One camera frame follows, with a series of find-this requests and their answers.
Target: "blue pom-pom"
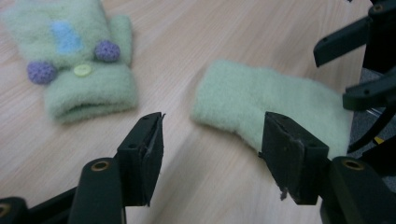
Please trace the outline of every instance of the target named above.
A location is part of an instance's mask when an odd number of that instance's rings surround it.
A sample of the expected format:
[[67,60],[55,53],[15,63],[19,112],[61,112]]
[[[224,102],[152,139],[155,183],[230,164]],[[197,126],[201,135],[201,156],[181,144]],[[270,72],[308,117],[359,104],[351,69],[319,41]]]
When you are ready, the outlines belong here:
[[120,57],[120,47],[108,40],[102,40],[96,45],[95,55],[103,62],[113,63]]
[[27,75],[35,84],[49,84],[56,78],[56,73],[56,68],[51,63],[31,62],[27,65]]

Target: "table surface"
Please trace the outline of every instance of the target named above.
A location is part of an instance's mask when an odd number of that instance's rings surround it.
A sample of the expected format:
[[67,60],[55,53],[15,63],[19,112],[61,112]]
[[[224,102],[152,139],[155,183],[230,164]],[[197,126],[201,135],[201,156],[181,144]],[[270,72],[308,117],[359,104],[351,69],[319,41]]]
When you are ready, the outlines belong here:
[[[0,11],[13,1],[2,0]],[[112,157],[144,115],[161,111],[163,167],[151,207],[128,223],[321,223],[319,205],[298,206],[240,137],[190,119],[194,92],[216,59],[310,77],[343,92],[358,82],[364,48],[315,67],[325,35],[367,15],[369,0],[105,0],[108,16],[134,25],[131,69],[137,109],[60,125],[44,111],[42,86],[0,24],[0,198],[34,206],[77,185],[85,163]]]

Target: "wood grain surface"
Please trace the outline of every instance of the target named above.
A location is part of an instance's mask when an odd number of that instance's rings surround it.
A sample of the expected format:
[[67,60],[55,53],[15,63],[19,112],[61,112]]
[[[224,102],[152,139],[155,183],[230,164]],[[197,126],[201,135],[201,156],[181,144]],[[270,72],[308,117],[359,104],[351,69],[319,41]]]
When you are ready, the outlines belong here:
[[[13,1],[1,0],[0,12]],[[320,68],[313,47],[367,15],[369,0],[104,0],[108,16],[134,25],[135,110],[60,125],[42,86],[0,23],[0,198],[29,206],[73,188],[85,163],[112,157],[138,119],[166,113],[163,167],[151,207],[128,223],[321,223],[319,205],[298,206],[238,136],[190,119],[195,89],[216,59],[310,77],[343,92],[359,80],[364,48]]]

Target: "green fleece mitten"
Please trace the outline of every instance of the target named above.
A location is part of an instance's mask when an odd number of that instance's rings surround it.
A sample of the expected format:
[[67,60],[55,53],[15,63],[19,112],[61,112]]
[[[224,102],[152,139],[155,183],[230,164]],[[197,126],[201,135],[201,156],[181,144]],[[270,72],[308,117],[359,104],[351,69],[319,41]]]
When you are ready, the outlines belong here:
[[17,0],[2,19],[28,62],[28,77],[46,85],[53,119],[72,122],[136,106],[128,17],[108,21],[99,0]]
[[314,80],[272,69],[213,63],[198,87],[191,117],[238,133],[261,151],[266,111],[288,116],[306,128],[329,146],[329,159],[347,153],[352,117],[343,108],[342,96]]

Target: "light green fabric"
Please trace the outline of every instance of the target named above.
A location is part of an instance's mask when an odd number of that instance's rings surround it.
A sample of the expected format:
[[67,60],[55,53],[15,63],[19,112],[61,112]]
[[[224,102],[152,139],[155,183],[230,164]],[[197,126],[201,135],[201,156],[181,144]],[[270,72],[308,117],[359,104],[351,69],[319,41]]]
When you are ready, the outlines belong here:
[[298,122],[329,146],[329,159],[346,155],[352,117],[342,96],[314,80],[268,68],[214,62],[197,89],[191,118],[237,133],[261,151],[265,111]]
[[[115,16],[107,21],[99,0],[19,0],[2,14],[2,19],[26,61],[50,62],[58,69],[58,76],[45,90],[46,111],[54,120],[89,119],[137,105],[137,90],[129,68],[132,25],[127,16]],[[60,53],[49,28],[54,21],[71,24],[81,37],[83,48]],[[121,53],[117,62],[95,59],[94,49],[101,40],[119,45]],[[91,74],[75,76],[73,70],[80,64],[90,65]]]

